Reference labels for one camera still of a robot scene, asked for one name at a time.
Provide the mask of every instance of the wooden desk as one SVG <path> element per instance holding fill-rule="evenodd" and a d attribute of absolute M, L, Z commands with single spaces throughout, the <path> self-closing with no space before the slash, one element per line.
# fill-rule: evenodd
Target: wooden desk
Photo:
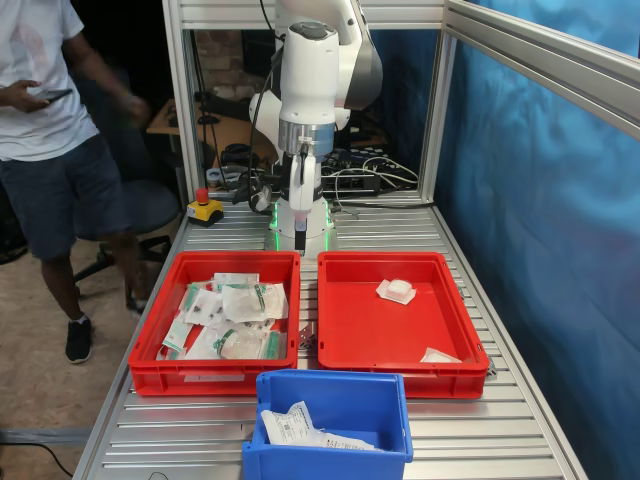
<path fill-rule="evenodd" d="M 166 105 L 160 110 L 149 127 L 147 128 L 147 133 L 149 134 L 161 134 L 161 135 L 176 135 L 180 136 L 180 129 L 178 127 L 169 126 L 169 117 L 167 117 L 167 112 L 173 106 L 175 106 L 174 100 L 169 100 Z M 196 119 L 200 117 L 200 103 L 194 102 L 194 110 L 196 113 Z M 232 143 L 244 143 L 249 144 L 249 138 L 251 136 L 251 123 L 245 122 L 242 120 L 237 120 L 231 117 L 225 117 L 222 115 L 214 115 L 215 117 L 220 119 L 219 123 L 216 123 L 213 127 L 216 131 L 216 139 L 218 140 L 218 147 L 220 148 L 220 152 L 222 152 L 227 145 Z M 202 142 L 204 140 L 204 127 L 205 125 L 197 125 L 198 128 L 198 138 Z M 213 142 L 213 135 L 211 135 L 211 128 L 208 127 L 207 130 L 207 144 L 211 147 L 215 148 L 215 144 Z M 256 130 L 254 134 L 253 140 L 253 150 L 260 158 L 276 158 L 276 150 L 271 144 L 271 142 L 262 135 L 259 131 Z"/>

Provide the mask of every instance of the blue curtain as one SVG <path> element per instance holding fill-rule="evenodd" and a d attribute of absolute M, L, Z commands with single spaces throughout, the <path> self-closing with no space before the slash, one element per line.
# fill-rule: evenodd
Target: blue curtain
<path fill-rule="evenodd" d="M 373 30 L 384 70 L 382 92 L 373 106 L 394 140 L 396 160 L 420 170 L 437 40 L 435 30 Z"/>
<path fill-rule="evenodd" d="M 638 55 L 637 0 L 483 0 Z M 640 478 L 640 143 L 458 43 L 436 199 L 591 478 Z"/>

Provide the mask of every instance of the blue plastic bin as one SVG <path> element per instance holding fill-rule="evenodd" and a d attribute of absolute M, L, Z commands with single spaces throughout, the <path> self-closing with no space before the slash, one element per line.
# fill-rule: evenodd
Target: blue plastic bin
<path fill-rule="evenodd" d="M 251 443 L 242 445 L 245 480 L 402 480 L 413 459 L 401 375 L 280 370 L 257 379 Z M 287 413 L 303 401 L 313 426 L 384 450 L 271 445 L 260 413 Z"/>

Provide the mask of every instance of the red button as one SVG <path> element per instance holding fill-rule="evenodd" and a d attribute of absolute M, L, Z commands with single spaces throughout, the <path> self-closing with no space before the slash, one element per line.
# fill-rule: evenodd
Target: red button
<path fill-rule="evenodd" d="M 200 205 L 206 205 L 209 203 L 209 189 L 207 188 L 198 188 L 196 190 L 196 202 Z"/>

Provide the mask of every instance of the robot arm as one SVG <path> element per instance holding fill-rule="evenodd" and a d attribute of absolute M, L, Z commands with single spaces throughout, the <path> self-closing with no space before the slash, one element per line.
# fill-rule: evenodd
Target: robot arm
<path fill-rule="evenodd" d="M 366 108 L 380 93 L 382 65 L 358 0 L 277 0 L 276 12 L 276 27 L 286 27 L 282 64 L 256 127 L 277 146 L 289 175 L 278 201 L 278 231 L 304 251 L 307 237 L 326 228 L 326 215 L 312 214 L 326 205 L 320 163 L 333 150 L 334 132 L 348 122 L 349 109 Z M 315 219 L 324 225 L 313 224 Z"/>
<path fill-rule="evenodd" d="M 278 0 L 278 33 L 298 22 L 321 22 L 338 32 L 340 65 L 335 106 L 363 110 L 380 94 L 382 63 L 359 0 Z"/>

